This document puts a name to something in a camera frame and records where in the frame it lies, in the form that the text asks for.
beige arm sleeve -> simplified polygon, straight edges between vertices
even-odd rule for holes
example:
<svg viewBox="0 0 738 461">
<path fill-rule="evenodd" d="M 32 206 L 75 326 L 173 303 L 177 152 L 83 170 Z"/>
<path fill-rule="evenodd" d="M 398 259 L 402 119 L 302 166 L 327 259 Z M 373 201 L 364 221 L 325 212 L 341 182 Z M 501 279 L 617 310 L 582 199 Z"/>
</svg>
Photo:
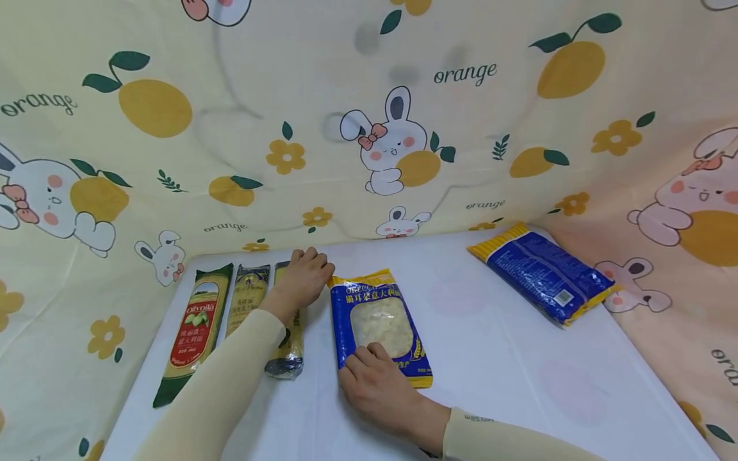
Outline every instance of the beige arm sleeve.
<svg viewBox="0 0 738 461">
<path fill-rule="evenodd" d="M 447 461 L 604 461 L 563 440 L 451 410 L 444 434 Z"/>
<path fill-rule="evenodd" d="M 167 407 L 135 460 L 221 459 L 228 438 L 249 408 L 264 365 L 284 335 L 277 317 L 251 312 Z"/>
</svg>

red label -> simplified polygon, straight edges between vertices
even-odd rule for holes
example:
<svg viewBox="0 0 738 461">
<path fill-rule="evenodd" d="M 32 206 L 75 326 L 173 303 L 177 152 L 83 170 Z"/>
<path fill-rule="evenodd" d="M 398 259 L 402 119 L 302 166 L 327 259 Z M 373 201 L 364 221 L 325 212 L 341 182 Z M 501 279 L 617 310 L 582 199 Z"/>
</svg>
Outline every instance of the red label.
<svg viewBox="0 0 738 461">
<path fill-rule="evenodd" d="M 179 333 L 174 340 L 169 362 L 175 367 L 191 365 L 205 352 L 207 338 L 213 328 L 215 318 L 215 301 L 193 302 L 187 306 L 179 326 Z"/>
</svg>

olive oil pasta package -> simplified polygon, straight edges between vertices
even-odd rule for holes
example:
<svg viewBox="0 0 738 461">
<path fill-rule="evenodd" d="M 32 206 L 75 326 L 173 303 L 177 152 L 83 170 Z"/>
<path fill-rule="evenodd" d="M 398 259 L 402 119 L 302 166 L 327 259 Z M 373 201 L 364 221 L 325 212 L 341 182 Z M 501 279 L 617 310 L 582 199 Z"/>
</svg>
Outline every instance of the olive oil pasta package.
<svg viewBox="0 0 738 461">
<path fill-rule="evenodd" d="M 275 283 L 285 271 L 289 261 L 277 263 L 275 266 Z M 303 325 L 304 313 L 300 309 L 294 315 L 282 344 L 279 345 L 272 358 L 266 363 L 264 372 L 277 379 L 295 379 L 303 372 Z"/>
<path fill-rule="evenodd" d="M 413 387 L 431 387 L 423 343 L 389 269 L 355 279 L 333 277 L 328 286 L 339 369 L 358 346 L 378 342 Z"/>
<path fill-rule="evenodd" d="M 523 223 L 468 250 L 560 327 L 620 289 Z"/>
<path fill-rule="evenodd" d="M 259 267 L 238 266 L 233 284 L 231 307 L 226 320 L 226 338 L 258 308 L 269 286 L 269 264 Z"/>
<path fill-rule="evenodd" d="M 215 349 L 232 274 L 233 264 L 210 272 L 197 271 L 154 408 L 171 403 Z"/>
</svg>

pink bow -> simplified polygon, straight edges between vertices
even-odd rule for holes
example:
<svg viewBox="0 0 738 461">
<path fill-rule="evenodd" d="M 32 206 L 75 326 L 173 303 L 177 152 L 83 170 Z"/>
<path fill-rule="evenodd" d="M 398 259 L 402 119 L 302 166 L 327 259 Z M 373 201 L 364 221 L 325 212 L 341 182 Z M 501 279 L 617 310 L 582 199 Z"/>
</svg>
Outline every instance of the pink bow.
<svg viewBox="0 0 738 461">
<path fill-rule="evenodd" d="M 174 271 L 174 274 L 172 274 L 172 278 L 174 279 L 175 282 L 179 280 L 179 276 L 182 275 L 182 272 L 184 271 L 185 271 L 185 267 L 182 265 L 182 263 L 177 264 L 177 270 Z"/>
<path fill-rule="evenodd" d="M 2 193 L 15 202 L 15 213 L 21 221 L 28 224 L 38 224 L 38 215 L 28 206 L 26 190 L 21 186 L 3 186 Z"/>
<path fill-rule="evenodd" d="M 371 133 L 369 133 L 369 136 L 359 136 L 359 144 L 364 148 L 364 150 L 370 150 L 376 140 L 385 134 L 387 134 L 387 129 L 379 123 L 375 123 L 371 127 Z"/>
<path fill-rule="evenodd" d="M 690 173 L 694 173 L 698 170 L 717 170 L 723 165 L 723 156 L 717 156 L 709 160 L 697 160 L 695 163 L 689 165 L 689 168 L 684 170 L 682 176 L 687 176 Z"/>
</svg>

blue pasta bag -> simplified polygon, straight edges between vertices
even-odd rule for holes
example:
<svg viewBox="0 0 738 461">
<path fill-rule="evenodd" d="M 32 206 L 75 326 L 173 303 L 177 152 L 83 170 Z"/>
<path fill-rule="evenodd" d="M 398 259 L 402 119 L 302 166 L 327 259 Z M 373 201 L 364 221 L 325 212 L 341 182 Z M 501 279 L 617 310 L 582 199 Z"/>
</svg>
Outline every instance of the blue pasta bag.
<svg viewBox="0 0 738 461">
<path fill-rule="evenodd" d="M 378 342 L 413 387 L 431 387 L 423 343 L 389 269 L 355 279 L 333 277 L 328 286 L 339 370 L 358 346 Z"/>
<path fill-rule="evenodd" d="M 523 223 L 468 250 L 563 327 L 620 289 Z"/>
</svg>

